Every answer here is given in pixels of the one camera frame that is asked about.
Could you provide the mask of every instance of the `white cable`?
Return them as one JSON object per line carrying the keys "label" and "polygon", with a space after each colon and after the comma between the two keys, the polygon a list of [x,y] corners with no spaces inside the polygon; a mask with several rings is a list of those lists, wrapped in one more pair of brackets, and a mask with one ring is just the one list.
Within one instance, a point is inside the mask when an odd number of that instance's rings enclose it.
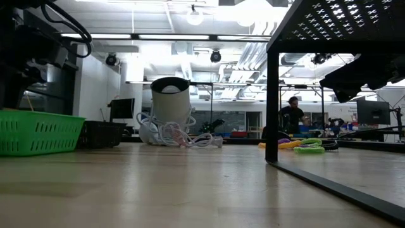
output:
{"label": "white cable", "polygon": [[[190,126],[193,126],[196,124],[196,119],[191,116],[191,109],[192,108],[190,107],[190,112],[189,112],[189,117],[188,117],[187,123],[185,125],[183,125],[183,127],[185,127],[186,132]],[[149,129],[150,135],[158,134],[158,138],[155,138],[154,136],[150,137],[156,144],[163,144],[166,146],[173,146],[173,147],[179,147],[181,145],[185,146],[185,147],[192,147],[192,146],[204,147],[204,146],[211,145],[213,143],[214,137],[210,133],[204,133],[204,134],[201,134],[200,136],[196,137],[195,139],[191,139],[190,136],[186,132],[180,130],[180,125],[178,123],[162,122],[162,121],[158,120],[157,118],[155,118],[153,114],[154,113],[153,113],[153,103],[152,103],[151,115],[140,112],[136,115],[136,120],[138,121],[139,125],[144,125],[145,124],[144,122],[146,122],[146,121],[148,122],[147,129]],[[144,115],[146,117],[144,119],[144,121],[141,122],[139,120],[139,115]],[[156,124],[158,130],[157,131],[153,130],[153,128],[151,127],[151,124]],[[184,145],[179,144],[173,138],[165,137],[165,135],[164,135],[164,133],[166,133],[165,129],[170,129],[172,134],[175,134],[175,133],[180,134],[182,136],[182,139],[184,140],[185,144]],[[209,139],[199,141],[200,139],[205,138],[205,137],[208,137]]]}

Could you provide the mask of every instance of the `green object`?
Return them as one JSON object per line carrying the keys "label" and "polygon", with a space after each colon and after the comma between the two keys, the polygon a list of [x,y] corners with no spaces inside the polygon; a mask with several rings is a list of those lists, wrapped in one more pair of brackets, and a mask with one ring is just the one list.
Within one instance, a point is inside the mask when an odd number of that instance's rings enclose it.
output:
{"label": "green object", "polygon": [[0,155],[73,151],[84,120],[36,111],[0,111]]}
{"label": "green object", "polygon": [[322,140],[321,139],[304,139],[301,141],[301,144],[316,144],[317,146],[322,145]]}
{"label": "green object", "polygon": [[300,153],[300,154],[318,154],[318,153],[324,153],[325,152],[325,148],[323,147],[317,147],[317,148],[300,148],[300,147],[296,147],[294,148],[294,151],[296,153]]}

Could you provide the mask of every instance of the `person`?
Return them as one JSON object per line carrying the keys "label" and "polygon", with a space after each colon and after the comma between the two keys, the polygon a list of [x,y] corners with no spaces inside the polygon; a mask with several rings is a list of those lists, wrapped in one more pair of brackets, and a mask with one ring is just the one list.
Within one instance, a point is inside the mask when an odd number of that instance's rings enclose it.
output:
{"label": "person", "polygon": [[289,99],[289,106],[286,106],[280,110],[281,115],[284,117],[286,115],[289,116],[289,128],[287,129],[287,133],[289,134],[299,134],[299,121],[305,126],[309,126],[309,120],[307,117],[304,116],[304,112],[298,108],[298,98],[293,96]]}

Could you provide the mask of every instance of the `computer monitor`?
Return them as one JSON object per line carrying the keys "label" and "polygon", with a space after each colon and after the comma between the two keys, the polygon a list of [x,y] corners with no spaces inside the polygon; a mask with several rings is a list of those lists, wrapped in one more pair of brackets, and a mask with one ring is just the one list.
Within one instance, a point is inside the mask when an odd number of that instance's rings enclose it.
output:
{"label": "computer monitor", "polygon": [[357,100],[357,114],[359,124],[391,124],[387,102]]}
{"label": "computer monitor", "polygon": [[116,99],[110,103],[111,114],[110,122],[115,118],[133,118],[134,117],[135,98],[132,99]]}

